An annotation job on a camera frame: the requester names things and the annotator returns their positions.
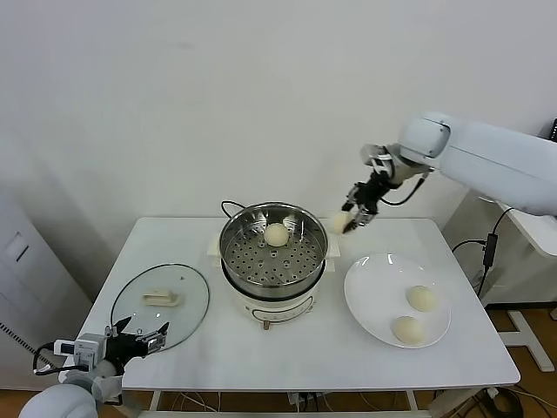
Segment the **white table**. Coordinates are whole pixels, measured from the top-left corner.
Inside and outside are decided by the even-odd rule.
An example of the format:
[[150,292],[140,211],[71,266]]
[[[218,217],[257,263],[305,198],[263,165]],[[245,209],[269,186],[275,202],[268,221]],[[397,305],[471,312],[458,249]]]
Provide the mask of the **white table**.
[[[170,391],[387,391],[454,388],[416,416],[441,416],[484,387],[511,385],[520,374],[429,219],[376,219],[339,239],[336,273],[321,279],[313,310],[264,331],[237,311],[207,247],[225,219],[142,218],[126,241],[84,323],[102,333],[112,303],[128,281],[164,263],[194,266],[211,291],[207,315],[187,341],[126,367],[124,388]],[[368,334],[344,299],[348,268],[368,253],[400,253],[439,278],[453,320],[437,344],[391,347]]]
[[[499,203],[503,211],[509,206]],[[528,242],[543,257],[557,257],[557,219],[553,216],[533,216],[513,209],[507,216]],[[517,331],[499,333],[507,347],[527,347],[542,372],[554,372],[555,366],[520,311],[508,311]],[[551,312],[557,320],[557,309]]]

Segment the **floor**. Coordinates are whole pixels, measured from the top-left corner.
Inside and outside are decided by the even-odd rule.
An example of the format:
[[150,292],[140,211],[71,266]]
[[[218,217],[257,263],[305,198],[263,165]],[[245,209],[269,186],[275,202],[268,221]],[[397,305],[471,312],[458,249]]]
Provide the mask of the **floor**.
[[[553,321],[549,316],[549,310],[531,309],[523,311],[528,323],[536,332],[541,344],[546,349],[547,354],[557,365],[557,321]],[[490,317],[499,331],[513,331],[513,325],[508,319],[505,311],[490,311]],[[530,353],[523,347],[512,347],[509,349],[513,356],[514,362],[520,370],[522,379],[520,385],[528,392],[538,395],[539,397],[557,405],[557,372],[542,373],[536,366]],[[133,392],[131,393],[144,408],[149,407],[151,393],[149,392]],[[15,418],[18,416],[22,406],[33,395],[32,392],[17,391],[0,391],[0,416],[3,418]],[[216,408],[218,406],[218,396],[214,393],[201,394],[207,405]],[[189,394],[192,399],[199,400],[195,394]],[[427,403],[434,397],[432,391],[423,391],[416,393],[416,399],[419,407],[424,408]],[[362,399],[360,394],[356,393],[332,393],[328,394],[326,399],[329,405],[335,411],[369,411],[370,406]],[[366,394],[366,399],[374,407],[379,409],[408,409],[406,397],[398,393],[374,393]],[[557,418],[557,408],[547,407],[550,415],[540,407],[533,399],[520,396],[522,407],[524,408],[524,416],[526,418],[535,418],[543,416],[552,416]],[[319,398],[319,410],[326,411],[327,406],[322,399]],[[160,403],[161,410],[179,410],[180,408],[188,411],[203,410],[193,401],[186,400],[178,393],[164,393]],[[222,411],[245,411],[245,412],[295,412],[295,408],[287,401],[286,395],[282,393],[276,394],[247,394],[233,393],[222,394],[221,397]],[[315,404],[310,401],[307,411],[314,411]],[[469,401],[467,405],[460,411],[460,416],[466,418],[490,417],[491,415],[476,405],[473,401]],[[100,412],[101,418],[121,418],[122,415],[113,407],[104,407]]]

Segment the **white cooker base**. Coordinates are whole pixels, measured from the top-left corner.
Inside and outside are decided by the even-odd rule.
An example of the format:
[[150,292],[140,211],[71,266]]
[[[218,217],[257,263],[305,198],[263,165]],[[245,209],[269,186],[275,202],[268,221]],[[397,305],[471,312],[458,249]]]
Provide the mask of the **white cooker base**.
[[264,302],[245,296],[230,286],[232,297],[239,310],[251,318],[264,324],[267,329],[271,324],[283,324],[295,320],[312,309],[315,303],[319,283],[295,299],[281,302]]

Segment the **white robotic arm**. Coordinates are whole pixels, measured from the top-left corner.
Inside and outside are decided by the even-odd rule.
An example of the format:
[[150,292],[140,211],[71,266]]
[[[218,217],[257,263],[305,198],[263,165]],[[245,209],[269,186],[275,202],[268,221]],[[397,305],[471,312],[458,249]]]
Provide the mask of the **white robotic arm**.
[[[44,344],[34,355],[33,372],[46,375],[64,372],[64,384],[33,396],[19,418],[97,418],[101,404],[122,405],[124,367],[134,357],[156,353],[166,343],[169,323],[145,334],[126,334],[131,317],[106,327],[104,335],[83,334],[75,341],[56,340]],[[37,368],[42,350],[73,359],[73,366]]]
[[377,204],[416,174],[418,186],[432,169],[477,192],[533,215],[557,215],[557,144],[491,125],[428,113],[413,118],[398,144],[365,145],[364,163],[373,168],[342,207],[358,207],[344,232],[367,225]]

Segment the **glass lid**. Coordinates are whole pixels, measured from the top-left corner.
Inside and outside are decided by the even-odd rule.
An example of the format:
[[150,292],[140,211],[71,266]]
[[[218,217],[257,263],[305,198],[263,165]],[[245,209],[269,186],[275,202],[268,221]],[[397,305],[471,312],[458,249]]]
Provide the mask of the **glass lid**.
[[186,340],[209,306],[209,287],[200,272],[181,264],[154,266],[128,283],[111,312],[111,324],[131,317],[128,334],[148,334],[169,322],[161,351]]

